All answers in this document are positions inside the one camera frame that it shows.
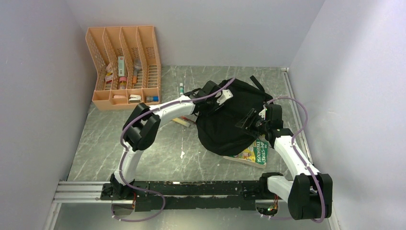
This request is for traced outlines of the black student backpack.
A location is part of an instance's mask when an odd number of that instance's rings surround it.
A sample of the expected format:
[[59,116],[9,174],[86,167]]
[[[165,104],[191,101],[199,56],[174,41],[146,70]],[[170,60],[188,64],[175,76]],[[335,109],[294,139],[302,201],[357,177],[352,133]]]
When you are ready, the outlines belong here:
[[246,134],[237,124],[254,109],[260,112],[264,103],[272,99],[262,84],[251,76],[253,85],[235,79],[228,89],[233,97],[218,110],[196,119],[198,139],[204,148],[220,156],[235,156],[249,147],[257,139]]

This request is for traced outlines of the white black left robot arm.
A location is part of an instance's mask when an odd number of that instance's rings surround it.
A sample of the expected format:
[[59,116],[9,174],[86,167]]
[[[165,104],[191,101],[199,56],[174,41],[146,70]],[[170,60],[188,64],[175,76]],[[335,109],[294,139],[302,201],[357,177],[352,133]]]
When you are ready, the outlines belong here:
[[126,121],[120,143],[123,153],[118,168],[110,177],[113,193],[120,199],[131,196],[135,171],[140,158],[155,141],[158,130],[174,118],[196,113],[214,112],[233,97],[227,86],[209,81],[204,88],[181,95],[167,103],[148,106],[140,103]]

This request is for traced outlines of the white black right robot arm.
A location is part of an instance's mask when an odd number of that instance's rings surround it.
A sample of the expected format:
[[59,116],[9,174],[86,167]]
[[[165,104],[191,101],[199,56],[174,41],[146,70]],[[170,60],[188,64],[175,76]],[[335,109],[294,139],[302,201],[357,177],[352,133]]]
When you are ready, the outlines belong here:
[[321,222],[331,216],[332,178],[310,163],[297,146],[293,132],[284,128],[280,105],[266,104],[261,111],[253,108],[236,126],[255,138],[264,136],[292,175],[292,181],[277,173],[266,175],[266,181],[258,186],[263,198],[271,198],[275,194],[286,201],[295,220]]

